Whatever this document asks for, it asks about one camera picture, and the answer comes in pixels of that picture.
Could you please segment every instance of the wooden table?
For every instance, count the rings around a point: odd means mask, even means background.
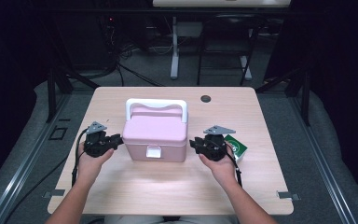
[[[203,103],[202,95],[212,98]],[[213,125],[233,129],[233,137],[248,149],[239,166],[242,184],[249,194],[272,215],[289,215],[291,201],[279,199],[277,191],[287,191],[260,105],[251,88],[202,87],[103,87],[98,88],[79,128],[93,121],[107,127],[107,134],[122,133],[125,102],[129,98],[185,100],[188,105],[188,139],[203,137]],[[75,155],[76,142],[71,150]],[[71,156],[56,189],[71,188],[75,158]],[[53,196],[52,213],[63,196]],[[184,162],[132,161],[125,145],[119,146],[92,187],[84,214],[120,215],[224,215],[234,214],[225,192],[209,168],[187,144]]]

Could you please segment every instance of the pink lunch box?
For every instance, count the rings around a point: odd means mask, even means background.
[[[184,161],[187,103],[183,100],[129,99],[123,142],[134,161]]]

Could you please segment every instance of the black robotic gripper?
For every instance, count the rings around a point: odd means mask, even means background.
[[[121,144],[123,144],[123,140],[119,133],[106,136],[106,132],[100,131],[86,135],[84,151],[91,157],[96,158],[102,156],[110,148],[116,150]]]
[[[190,140],[190,146],[197,154],[205,155],[210,161],[220,161],[227,154],[227,145],[222,134],[206,134],[205,138],[195,137]]]

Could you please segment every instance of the black cable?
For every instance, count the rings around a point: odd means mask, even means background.
[[[234,151],[232,150],[232,147],[229,144],[227,144],[227,145],[231,149],[231,152],[234,153]],[[238,167],[238,164],[235,162],[235,159],[232,158],[232,156],[230,154],[228,154],[228,152],[226,152],[226,155],[228,155],[228,157],[231,159],[232,163],[234,163],[235,173],[237,174],[237,181],[238,181],[238,184],[242,187],[242,179],[241,179],[240,167]]]
[[[153,86],[164,87],[164,85],[162,85],[162,84],[160,84],[160,83],[157,83],[157,82],[154,81],[153,79],[150,79],[150,78],[148,78],[148,77],[145,77],[145,76],[143,76],[143,75],[141,75],[141,74],[139,74],[139,73],[137,73],[137,72],[135,72],[135,71],[130,70],[130,68],[124,66],[124,65],[121,64],[121,63],[117,63],[117,65],[120,66],[120,67],[122,67],[122,68],[124,68],[125,70],[127,70],[127,71],[133,73],[133,74],[136,75],[138,78],[140,78],[140,79],[142,79],[142,80],[148,82],[149,84],[151,84],[151,85],[153,85]]]
[[[83,130],[81,132],[81,134],[78,136],[77,141],[76,141],[76,150],[75,150],[75,166],[74,166],[74,170],[72,171],[72,187],[74,186],[75,182],[76,182],[76,178],[77,178],[77,166],[79,164],[79,144],[80,144],[80,139],[83,136],[83,134],[87,131],[87,129]]]
[[[124,78],[123,78],[123,74],[121,73],[120,66],[117,66],[117,71],[118,71],[118,73],[120,74],[120,77],[121,77],[121,86],[123,87],[123,86],[124,86]]]
[[[10,213],[7,215],[5,222],[7,223],[11,216],[14,214],[14,212],[17,210],[17,208],[19,208],[20,204],[22,204],[24,202],[24,200],[46,179],[48,178],[49,175],[51,175],[55,170],[57,170],[58,167],[60,167],[65,161],[66,159],[68,159],[67,155],[62,161],[60,161],[50,172],[48,172],[45,176],[42,177],[42,179],[40,179],[36,185],[34,185],[21,199],[20,201],[16,204],[16,206],[14,206],[14,208],[10,211]]]
[[[115,71],[115,69],[117,68],[117,65],[115,64],[112,67],[108,67],[106,69],[104,69],[101,73],[99,74],[93,74],[93,75],[82,75],[82,77],[86,77],[88,79],[94,79],[94,78],[98,78],[98,77],[106,77],[107,75],[113,73]]]
[[[132,43],[123,44],[120,48],[120,58],[129,59],[132,56],[132,51],[136,49],[136,46]]]

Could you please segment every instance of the green package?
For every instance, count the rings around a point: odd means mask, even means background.
[[[242,144],[240,141],[238,141],[237,139],[235,139],[233,136],[229,134],[225,137],[225,140],[232,145],[235,161],[242,159],[242,156],[248,147],[246,147],[244,144]]]

